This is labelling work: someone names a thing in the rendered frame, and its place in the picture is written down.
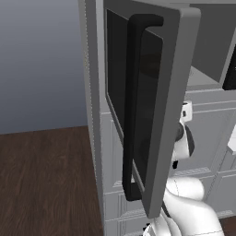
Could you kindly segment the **grey microwave door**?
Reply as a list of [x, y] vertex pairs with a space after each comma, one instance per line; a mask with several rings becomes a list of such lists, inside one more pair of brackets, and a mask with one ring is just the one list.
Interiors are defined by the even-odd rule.
[[148, 218], [159, 216], [194, 55], [201, 12], [158, 0], [104, 0], [106, 99], [124, 152], [127, 23], [134, 14], [163, 17], [141, 39], [132, 183]]

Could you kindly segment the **grey microwave oven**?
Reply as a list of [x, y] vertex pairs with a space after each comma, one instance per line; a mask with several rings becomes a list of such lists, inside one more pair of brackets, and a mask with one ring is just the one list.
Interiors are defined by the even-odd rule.
[[236, 3], [191, 7], [201, 20], [187, 89], [236, 89]]

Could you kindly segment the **grey tall cupboard unit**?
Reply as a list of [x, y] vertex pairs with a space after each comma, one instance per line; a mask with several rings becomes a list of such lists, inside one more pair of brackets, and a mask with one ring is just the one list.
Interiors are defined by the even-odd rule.
[[[88, 130], [98, 190], [102, 236], [142, 236], [154, 218], [148, 218], [141, 201], [124, 194], [123, 144], [106, 99], [104, 0], [77, 0], [84, 54]], [[224, 0], [158, 0], [162, 4], [220, 4]], [[193, 119], [190, 129], [195, 150], [189, 159], [172, 164], [168, 178], [195, 177], [205, 188], [203, 201], [219, 222], [236, 216], [236, 89], [188, 90]]]

